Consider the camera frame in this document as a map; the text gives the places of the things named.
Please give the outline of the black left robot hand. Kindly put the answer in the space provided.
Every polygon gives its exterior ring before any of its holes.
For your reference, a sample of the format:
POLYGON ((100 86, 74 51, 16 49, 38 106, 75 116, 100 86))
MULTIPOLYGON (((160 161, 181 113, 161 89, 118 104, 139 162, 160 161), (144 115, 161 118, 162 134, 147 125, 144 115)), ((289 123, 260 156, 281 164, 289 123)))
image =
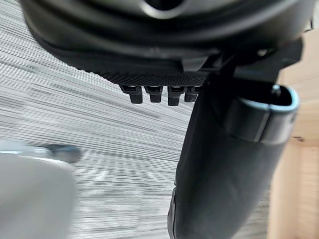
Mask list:
POLYGON ((176 169, 172 239, 232 238, 268 188, 300 98, 278 85, 300 61, 313 0, 22 0, 51 55, 120 86, 133 104, 193 102, 176 169))

